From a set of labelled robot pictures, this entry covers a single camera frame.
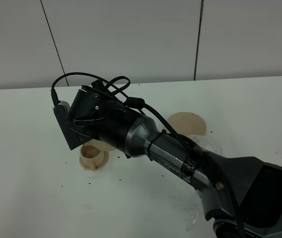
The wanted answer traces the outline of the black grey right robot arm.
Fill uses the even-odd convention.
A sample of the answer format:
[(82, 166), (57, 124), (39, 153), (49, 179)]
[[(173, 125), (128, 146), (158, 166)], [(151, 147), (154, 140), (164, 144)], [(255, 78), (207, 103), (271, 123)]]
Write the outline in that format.
[(66, 124), (127, 157), (147, 156), (194, 187), (219, 238), (282, 238), (282, 167), (256, 157), (226, 158), (201, 148), (168, 123), (159, 131), (139, 113), (140, 98), (116, 100), (82, 86), (67, 107)]

